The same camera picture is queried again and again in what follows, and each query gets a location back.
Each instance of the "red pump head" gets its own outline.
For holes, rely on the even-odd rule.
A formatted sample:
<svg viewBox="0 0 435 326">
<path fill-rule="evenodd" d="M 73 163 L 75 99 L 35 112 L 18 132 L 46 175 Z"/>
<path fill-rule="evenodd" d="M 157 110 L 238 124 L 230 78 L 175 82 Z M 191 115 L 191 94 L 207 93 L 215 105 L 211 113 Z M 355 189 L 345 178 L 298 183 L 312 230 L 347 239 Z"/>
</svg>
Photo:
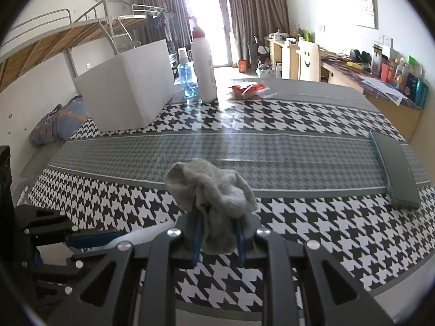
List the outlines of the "red pump head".
<svg viewBox="0 0 435 326">
<path fill-rule="evenodd" d="M 188 17 L 184 17 L 184 19 L 191 19 L 193 21 L 193 23 L 195 24 L 195 26 L 193 27 L 193 31 L 192 31 L 192 37 L 194 39 L 205 37 L 204 31 L 200 27 L 198 27 L 198 20 L 196 17 L 188 16 Z"/>
</svg>

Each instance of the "yellow object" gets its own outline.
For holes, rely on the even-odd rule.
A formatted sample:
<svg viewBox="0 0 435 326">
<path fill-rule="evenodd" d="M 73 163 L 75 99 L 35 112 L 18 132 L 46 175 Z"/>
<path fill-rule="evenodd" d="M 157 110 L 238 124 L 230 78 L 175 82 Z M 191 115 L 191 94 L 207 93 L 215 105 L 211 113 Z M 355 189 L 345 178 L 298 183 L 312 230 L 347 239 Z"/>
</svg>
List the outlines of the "yellow object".
<svg viewBox="0 0 435 326">
<path fill-rule="evenodd" d="M 353 68 L 357 68 L 358 70 L 364 70 L 364 67 L 362 67 L 361 65 L 355 64 L 352 61 L 348 61 L 346 63 L 347 66 L 353 67 Z"/>
</svg>

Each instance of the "glass door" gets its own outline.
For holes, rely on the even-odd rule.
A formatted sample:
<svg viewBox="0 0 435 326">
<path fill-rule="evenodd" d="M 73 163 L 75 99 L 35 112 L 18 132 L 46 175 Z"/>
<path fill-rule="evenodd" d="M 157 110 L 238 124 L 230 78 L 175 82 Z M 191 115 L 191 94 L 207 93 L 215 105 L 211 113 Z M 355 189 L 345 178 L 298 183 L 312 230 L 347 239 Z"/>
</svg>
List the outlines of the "glass door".
<svg viewBox="0 0 435 326">
<path fill-rule="evenodd" d="M 235 42 L 228 0 L 186 0 L 186 4 L 189 15 L 197 18 L 198 25 L 204 30 L 210 43 L 213 65 L 232 65 Z"/>
</svg>

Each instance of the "blue liquid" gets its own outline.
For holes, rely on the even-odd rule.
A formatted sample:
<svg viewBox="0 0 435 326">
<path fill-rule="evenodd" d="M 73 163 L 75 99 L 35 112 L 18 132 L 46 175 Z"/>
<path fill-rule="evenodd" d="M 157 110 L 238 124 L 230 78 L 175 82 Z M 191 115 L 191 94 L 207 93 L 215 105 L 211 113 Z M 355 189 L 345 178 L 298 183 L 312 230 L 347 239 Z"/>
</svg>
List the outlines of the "blue liquid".
<svg viewBox="0 0 435 326">
<path fill-rule="evenodd" d="M 192 68 L 189 64 L 178 65 L 178 75 L 180 76 L 181 90 L 186 99 L 198 95 L 198 84 L 192 82 Z"/>
</svg>

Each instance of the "smiley face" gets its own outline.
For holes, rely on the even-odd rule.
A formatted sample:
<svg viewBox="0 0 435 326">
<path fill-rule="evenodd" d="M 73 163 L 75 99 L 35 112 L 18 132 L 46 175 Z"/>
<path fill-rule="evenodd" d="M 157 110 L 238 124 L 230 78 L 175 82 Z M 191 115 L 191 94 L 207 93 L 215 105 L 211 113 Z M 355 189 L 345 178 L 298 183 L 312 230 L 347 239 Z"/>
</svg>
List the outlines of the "smiley face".
<svg viewBox="0 0 435 326">
<path fill-rule="evenodd" d="M 310 67 L 311 62 L 307 63 L 307 61 L 306 61 L 307 56 L 308 56 L 308 60 L 310 59 L 310 53 L 308 53 L 308 55 L 307 55 L 307 52 L 304 51 L 304 54 L 305 54 L 305 60 L 304 60 L 304 62 L 305 62 L 305 66 Z"/>
</svg>

